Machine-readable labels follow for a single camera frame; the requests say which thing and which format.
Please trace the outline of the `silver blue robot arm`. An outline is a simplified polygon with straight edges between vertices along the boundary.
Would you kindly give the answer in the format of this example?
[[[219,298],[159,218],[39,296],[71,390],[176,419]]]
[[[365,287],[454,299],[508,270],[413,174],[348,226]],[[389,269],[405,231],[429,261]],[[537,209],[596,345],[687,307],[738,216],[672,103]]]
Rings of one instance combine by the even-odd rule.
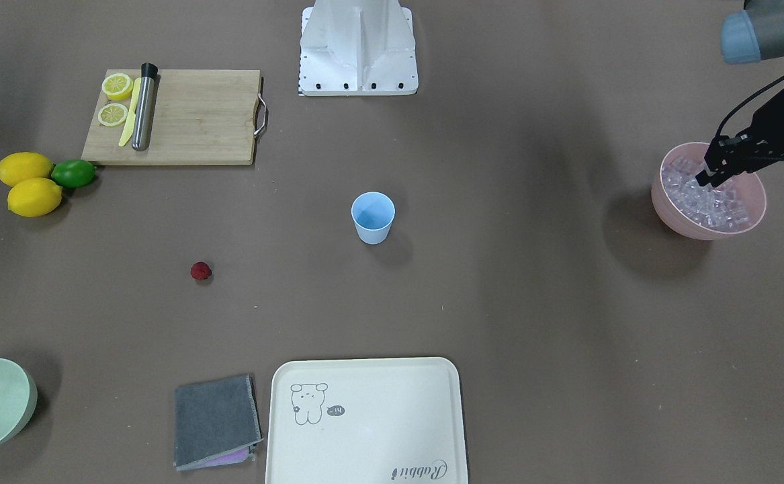
[[[721,31],[721,53],[731,65],[784,57],[784,1],[746,1],[728,15]],[[784,161],[784,89],[754,111],[748,128],[735,136],[717,130],[697,184],[718,187],[732,177]]]

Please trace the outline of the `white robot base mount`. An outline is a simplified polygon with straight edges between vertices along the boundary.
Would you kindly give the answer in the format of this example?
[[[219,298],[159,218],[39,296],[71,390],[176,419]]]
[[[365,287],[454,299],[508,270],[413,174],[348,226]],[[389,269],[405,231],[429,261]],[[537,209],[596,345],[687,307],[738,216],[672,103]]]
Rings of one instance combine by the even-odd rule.
[[[413,14],[398,1],[316,1],[302,10],[298,93],[397,96],[419,90]]]

